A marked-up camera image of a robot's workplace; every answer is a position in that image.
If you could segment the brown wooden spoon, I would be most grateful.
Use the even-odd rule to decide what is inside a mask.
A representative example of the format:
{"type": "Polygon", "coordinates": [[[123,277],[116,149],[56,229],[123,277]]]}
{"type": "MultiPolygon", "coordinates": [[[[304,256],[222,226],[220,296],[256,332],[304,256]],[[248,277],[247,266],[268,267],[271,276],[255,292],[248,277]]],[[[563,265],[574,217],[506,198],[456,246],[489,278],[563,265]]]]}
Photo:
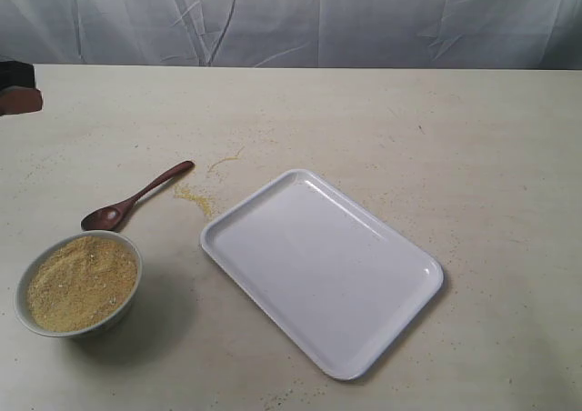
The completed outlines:
{"type": "Polygon", "coordinates": [[[81,228],[84,231],[116,230],[129,216],[135,204],[143,196],[152,192],[154,189],[158,188],[162,184],[170,180],[173,180],[179,175],[185,174],[186,172],[193,169],[195,166],[196,165],[193,161],[184,161],[171,167],[170,169],[166,170],[163,174],[159,175],[152,182],[150,182],[148,185],[146,185],[144,188],[139,190],[134,195],[128,197],[127,199],[116,204],[104,206],[87,215],[81,221],[80,224],[81,228]]]}

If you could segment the tan granular powder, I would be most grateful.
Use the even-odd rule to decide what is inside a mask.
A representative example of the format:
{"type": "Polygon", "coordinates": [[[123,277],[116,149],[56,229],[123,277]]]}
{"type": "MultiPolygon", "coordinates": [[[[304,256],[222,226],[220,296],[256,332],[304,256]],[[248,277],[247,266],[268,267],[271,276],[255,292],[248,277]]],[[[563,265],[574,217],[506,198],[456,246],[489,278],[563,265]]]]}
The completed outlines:
{"type": "Polygon", "coordinates": [[[83,236],[56,249],[26,289],[35,323],[51,332],[73,332],[109,317],[132,293],[137,256],[123,243],[83,236]]]}

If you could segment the spilled yellow grain pile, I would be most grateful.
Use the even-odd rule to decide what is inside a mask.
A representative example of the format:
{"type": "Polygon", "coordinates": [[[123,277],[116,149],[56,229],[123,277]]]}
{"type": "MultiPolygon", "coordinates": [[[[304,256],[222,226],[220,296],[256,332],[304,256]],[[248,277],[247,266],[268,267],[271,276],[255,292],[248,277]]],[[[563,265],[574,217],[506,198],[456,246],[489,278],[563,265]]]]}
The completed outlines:
{"type": "Polygon", "coordinates": [[[179,184],[175,186],[174,198],[183,199],[196,204],[207,219],[216,215],[215,199],[206,193],[197,191],[191,185],[179,184]]]}

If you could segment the white bowl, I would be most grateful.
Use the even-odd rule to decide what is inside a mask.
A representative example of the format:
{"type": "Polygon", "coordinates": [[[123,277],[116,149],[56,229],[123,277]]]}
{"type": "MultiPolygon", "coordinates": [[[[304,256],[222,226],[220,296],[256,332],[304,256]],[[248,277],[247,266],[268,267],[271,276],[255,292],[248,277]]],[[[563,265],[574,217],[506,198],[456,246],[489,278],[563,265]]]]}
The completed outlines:
{"type": "Polygon", "coordinates": [[[57,242],[56,244],[48,247],[42,254],[40,254],[40,256],[38,256],[26,268],[26,270],[22,274],[20,281],[19,281],[19,283],[16,287],[16,290],[15,290],[16,316],[18,317],[18,319],[21,321],[21,323],[26,328],[28,328],[29,330],[33,331],[34,333],[36,333],[40,336],[58,337],[58,338],[80,338],[80,337],[86,337],[86,336],[98,334],[98,333],[101,333],[101,332],[113,327],[114,325],[116,325],[127,314],[132,303],[134,302],[135,294],[136,294],[137,288],[140,284],[142,274],[143,274],[142,255],[138,251],[135,244],[131,240],[126,238],[125,236],[122,236],[122,235],[119,235],[119,234],[116,234],[113,232],[103,231],[103,230],[93,230],[93,231],[80,233],[80,234],[77,234],[74,236],[69,236],[68,238],[65,238],[65,239],[57,242]],[[135,282],[135,287],[134,287],[132,293],[130,294],[130,296],[128,297],[128,299],[120,307],[118,307],[114,313],[112,313],[109,317],[101,320],[97,324],[90,326],[90,327],[87,327],[85,329],[73,331],[73,332],[61,332],[61,333],[51,332],[49,330],[42,328],[38,324],[36,324],[34,319],[32,318],[32,315],[30,313],[30,310],[28,309],[28,305],[26,302],[26,289],[28,287],[28,284],[31,281],[31,278],[33,277],[33,274],[37,270],[37,268],[41,265],[42,262],[44,262],[48,258],[48,256],[51,253],[53,253],[56,249],[65,245],[66,243],[68,243],[72,240],[75,240],[79,237],[83,237],[83,236],[101,236],[104,238],[111,238],[111,239],[114,239],[116,241],[119,241],[119,242],[125,244],[137,256],[138,271],[137,271],[137,280],[135,282]]]}

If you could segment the white rectangular plastic tray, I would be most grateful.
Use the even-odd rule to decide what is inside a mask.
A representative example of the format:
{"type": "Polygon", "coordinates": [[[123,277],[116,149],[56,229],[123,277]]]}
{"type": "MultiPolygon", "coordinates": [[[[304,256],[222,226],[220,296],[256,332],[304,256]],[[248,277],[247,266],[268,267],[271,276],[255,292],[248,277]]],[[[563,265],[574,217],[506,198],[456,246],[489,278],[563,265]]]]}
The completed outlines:
{"type": "Polygon", "coordinates": [[[200,244],[340,381],[361,377],[444,282],[436,259],[305,169],[283,173],[216,218],[200,244]]]}

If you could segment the white wrinkled backdrop curtain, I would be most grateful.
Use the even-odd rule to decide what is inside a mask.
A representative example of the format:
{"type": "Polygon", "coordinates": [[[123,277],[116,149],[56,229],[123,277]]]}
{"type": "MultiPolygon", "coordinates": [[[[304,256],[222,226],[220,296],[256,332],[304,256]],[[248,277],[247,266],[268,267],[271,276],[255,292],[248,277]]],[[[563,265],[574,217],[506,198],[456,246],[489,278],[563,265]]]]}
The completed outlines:
{"type": "Polygon", "coordinates": [[[1,0],[1,56],[48,64],[578,69],[581,0],[1,0]]]}

